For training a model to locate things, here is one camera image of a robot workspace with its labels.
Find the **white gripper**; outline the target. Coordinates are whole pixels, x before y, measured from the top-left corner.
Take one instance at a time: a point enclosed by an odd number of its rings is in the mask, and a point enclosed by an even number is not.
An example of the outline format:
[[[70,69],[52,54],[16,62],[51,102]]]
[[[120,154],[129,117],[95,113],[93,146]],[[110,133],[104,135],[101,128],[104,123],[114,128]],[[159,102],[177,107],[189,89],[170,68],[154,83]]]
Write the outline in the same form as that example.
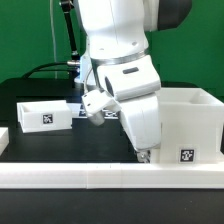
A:
[[[137,151],[140,163],[149,163],[150,149],[161,142],[159,103],[156,92],[161,88],[160,77],[151,57],[136,61],[101,65],[97,68],[100,84],[119,103],[119,120]]]

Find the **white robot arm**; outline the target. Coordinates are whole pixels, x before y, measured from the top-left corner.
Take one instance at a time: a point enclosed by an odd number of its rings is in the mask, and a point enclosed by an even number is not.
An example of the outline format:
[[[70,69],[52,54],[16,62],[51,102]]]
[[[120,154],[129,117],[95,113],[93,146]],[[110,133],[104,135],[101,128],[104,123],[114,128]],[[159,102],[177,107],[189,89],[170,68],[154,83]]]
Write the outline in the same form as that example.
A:
[[[82,103],[95,125],[105,109],[118,114],[140,162],[150,161],[161,144],[156,92],[160,77],[149,55],[147,31],[178,27],[192,0],[60,0],[66,18],[75,9],[89,40],[96,85],[85,90]]]

